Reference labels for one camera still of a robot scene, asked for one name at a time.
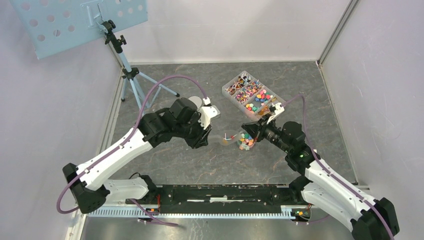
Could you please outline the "small clear glass jar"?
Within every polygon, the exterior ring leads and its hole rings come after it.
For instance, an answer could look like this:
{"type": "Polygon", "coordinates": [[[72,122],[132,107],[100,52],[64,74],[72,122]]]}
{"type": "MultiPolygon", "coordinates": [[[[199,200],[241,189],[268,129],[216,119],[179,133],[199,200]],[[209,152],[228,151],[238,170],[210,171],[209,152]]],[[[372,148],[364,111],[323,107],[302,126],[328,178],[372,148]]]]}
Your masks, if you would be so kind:
{"type": "Polygon", "coordinates": [[[242,151],[249,151],[255,145],[254,138],[248,134],[245,130],[239,132],[239,136],[237,137],[237,145],[238,148],[242,151]]]}

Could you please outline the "clear plastic scoop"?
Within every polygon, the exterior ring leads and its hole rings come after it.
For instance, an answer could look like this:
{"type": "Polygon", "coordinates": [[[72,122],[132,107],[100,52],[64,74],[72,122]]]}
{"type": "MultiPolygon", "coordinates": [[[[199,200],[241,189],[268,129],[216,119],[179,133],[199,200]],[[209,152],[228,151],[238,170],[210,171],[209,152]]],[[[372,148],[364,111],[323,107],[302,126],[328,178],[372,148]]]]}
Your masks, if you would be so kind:
{"type": "Polygon", "coordinates": [[[218,143],[222,146],[228,146],[236,143],[241,138],[241,133],[237,130],[224,130],[219,133],[212,133],[208,136],[209,143],[218,143]]]}

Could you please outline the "clear compartment candy box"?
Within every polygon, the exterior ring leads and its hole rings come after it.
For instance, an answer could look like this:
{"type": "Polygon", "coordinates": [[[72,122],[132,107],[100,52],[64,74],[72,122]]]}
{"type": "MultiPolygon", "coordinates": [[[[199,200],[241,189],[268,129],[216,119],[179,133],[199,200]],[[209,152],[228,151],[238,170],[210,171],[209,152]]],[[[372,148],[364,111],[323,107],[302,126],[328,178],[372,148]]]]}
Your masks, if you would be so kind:
{"type": "Polygon", "coordinates": [[[242,71],[222,86],[222,94],[253,121],[270,113],[270,107],[284,103],[279,95],[247,71],[242,71]]]}

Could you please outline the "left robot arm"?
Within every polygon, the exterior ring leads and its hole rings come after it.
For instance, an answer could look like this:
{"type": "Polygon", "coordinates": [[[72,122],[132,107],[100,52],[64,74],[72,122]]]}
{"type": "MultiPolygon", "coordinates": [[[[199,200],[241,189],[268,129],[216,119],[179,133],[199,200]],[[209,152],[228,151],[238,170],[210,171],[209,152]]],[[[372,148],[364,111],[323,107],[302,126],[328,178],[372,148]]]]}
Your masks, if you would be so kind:
{"type": "Polygon", "coordinates": [[[189,98],[179,98],[171,107],[143,115],[119,141],[96,157],[62,168],[77,206],[83,214],[92,213],[105,203],[127,199],[153,203],[157,198],[156,186],[149,176],[113,180],[110,177],[134,158],[149,152],[172,138],[183,139],[198,149],[208,145],[211,121],[220,114],[214,105],[198,107],[189,98]]]}

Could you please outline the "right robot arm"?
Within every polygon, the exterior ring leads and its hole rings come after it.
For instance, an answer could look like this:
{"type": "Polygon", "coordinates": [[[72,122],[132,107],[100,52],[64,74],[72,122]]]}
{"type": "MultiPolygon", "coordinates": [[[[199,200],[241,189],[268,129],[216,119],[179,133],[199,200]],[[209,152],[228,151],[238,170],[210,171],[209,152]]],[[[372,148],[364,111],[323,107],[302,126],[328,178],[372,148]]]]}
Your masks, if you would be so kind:
{"type": "Polygon", "coordinates": [[[276,127],[263,118],[242,124],[257,142],[267,140],[286,153],[288,166],[301,176],[290,184],[289,199],[307,202],[338,220],[355,240],[392,240],[400,232],[393,203],[360,190],[333,170],[306,143],[302,125],[294,121],[276,127]]]}

